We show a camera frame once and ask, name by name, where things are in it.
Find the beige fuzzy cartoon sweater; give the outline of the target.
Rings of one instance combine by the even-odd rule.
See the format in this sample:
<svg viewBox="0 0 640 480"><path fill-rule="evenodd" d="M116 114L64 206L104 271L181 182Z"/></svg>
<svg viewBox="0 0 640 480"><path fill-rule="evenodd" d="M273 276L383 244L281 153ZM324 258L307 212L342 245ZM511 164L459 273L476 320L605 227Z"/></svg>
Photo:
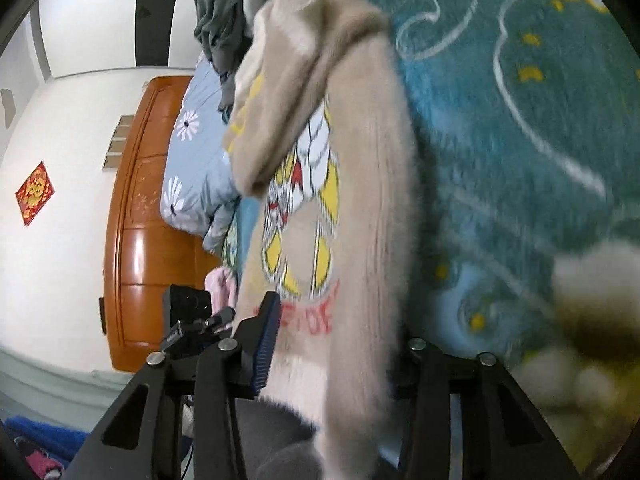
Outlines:
<svg viewBox="0 0 640 480"><path fill-rule="evenodd" d="M327 479L369 479L416 253L416 139L385 15L368 0L268 0L224 135L259 200L238 315L281 299L271 402L317 429Z"/></svg>

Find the dark grey clothes pile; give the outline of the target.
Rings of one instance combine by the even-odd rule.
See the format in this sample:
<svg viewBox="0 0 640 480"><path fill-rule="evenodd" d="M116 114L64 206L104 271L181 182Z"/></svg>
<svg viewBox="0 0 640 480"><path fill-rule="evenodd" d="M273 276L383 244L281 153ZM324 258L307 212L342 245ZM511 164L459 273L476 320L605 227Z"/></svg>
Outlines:
<svg viewBox="0 0 640 480"><path fill-rule="evenodd" d="M234 77L250 44L245 35L243 0L194 0L194 4L193 35L219 76L218 110L229 117L234 103Z"/></svg>

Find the pink cloth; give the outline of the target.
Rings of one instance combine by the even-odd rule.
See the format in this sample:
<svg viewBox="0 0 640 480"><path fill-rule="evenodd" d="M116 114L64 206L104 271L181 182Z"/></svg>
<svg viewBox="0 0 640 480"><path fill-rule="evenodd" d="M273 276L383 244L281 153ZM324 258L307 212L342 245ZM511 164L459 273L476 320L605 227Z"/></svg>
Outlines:
<svg viewBox="0 0 640 480"><path fill-rule="evenodd" d="M206 275L206 292L209 292L212 311L217 313L226 307L234 308L238 301L238 281L228 266L218 266Z"/></svg>

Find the blue fuzzy floor item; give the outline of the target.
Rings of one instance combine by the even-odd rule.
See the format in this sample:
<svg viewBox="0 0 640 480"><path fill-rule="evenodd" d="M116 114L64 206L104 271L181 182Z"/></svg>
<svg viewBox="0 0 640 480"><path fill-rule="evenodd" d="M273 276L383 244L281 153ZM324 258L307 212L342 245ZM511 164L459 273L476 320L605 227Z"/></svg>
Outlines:
<svg viewBox="0 0 640 480"><path fill-rule="evenodd" d="M88 437L85 431L24 416L2 420L1 427L38 479L61 479Z"/></svg>

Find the wooden bed headboard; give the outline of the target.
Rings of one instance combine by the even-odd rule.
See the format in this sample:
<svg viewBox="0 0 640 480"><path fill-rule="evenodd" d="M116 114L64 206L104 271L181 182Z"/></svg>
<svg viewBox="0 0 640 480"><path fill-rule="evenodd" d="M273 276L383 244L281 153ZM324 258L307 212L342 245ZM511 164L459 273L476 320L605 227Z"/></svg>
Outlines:
<svg viewBox="0 0 640 480"><path fill-rule="evenodd" d="M188 76L151 79L115 177L104 249L104 320L112 367L136 372L163 338L170 285L201 288L221 260L160 218L169 137Z"/></svg>

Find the light blue floral quilt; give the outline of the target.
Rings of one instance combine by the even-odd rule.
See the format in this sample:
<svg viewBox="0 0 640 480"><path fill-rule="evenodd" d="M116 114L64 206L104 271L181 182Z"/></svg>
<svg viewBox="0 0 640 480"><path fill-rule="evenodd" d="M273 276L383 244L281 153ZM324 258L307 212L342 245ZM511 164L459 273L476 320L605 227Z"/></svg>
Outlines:
<svg viewBox="0 0 640 480"><path fill-rule="evenodd" d="M200 55L169 136L160 194L160 218L199 237L203 249L218 256L240 202L222 148L227 126L218 110L220 97L218 75Z"/></svg>

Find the white black wardrobe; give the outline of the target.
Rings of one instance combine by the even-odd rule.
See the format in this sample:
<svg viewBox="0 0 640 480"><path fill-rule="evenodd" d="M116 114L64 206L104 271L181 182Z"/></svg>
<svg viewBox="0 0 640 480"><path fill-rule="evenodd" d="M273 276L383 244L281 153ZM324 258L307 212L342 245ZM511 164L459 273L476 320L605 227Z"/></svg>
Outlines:
<svg viewBox="0 0 640 480"><path fill-rule="evenodd" d="M201 53L194 0L38 0L35 22L55 78L193 70Z"/></svg>

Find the teal floral bed blanket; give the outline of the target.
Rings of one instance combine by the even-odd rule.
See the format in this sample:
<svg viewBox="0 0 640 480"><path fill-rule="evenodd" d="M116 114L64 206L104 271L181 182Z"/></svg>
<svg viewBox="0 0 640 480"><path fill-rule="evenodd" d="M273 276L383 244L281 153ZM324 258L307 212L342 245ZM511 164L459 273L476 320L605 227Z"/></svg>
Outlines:
<svg viewBox="0 0 640 480"><path fill-rule="evenodd" d="M638 476L639 58L602 0L368 0L416 139L406 337L494 354L576 467ZM326 479L309 438L259 479ZM373 476L378 470L375 465Z"/></svg>

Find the red gold wall decoration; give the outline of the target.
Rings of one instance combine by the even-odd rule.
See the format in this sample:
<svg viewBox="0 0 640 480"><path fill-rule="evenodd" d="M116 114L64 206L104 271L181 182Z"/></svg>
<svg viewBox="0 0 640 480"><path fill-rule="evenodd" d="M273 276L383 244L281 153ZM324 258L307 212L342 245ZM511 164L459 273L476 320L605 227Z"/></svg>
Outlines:
<svg viewBox="0 0 640 480"><path fill-rule="evenodd" d="M40 162L21 187L15 192L24 226L29 226L35 216L54 194L44 162Z"/></svg>

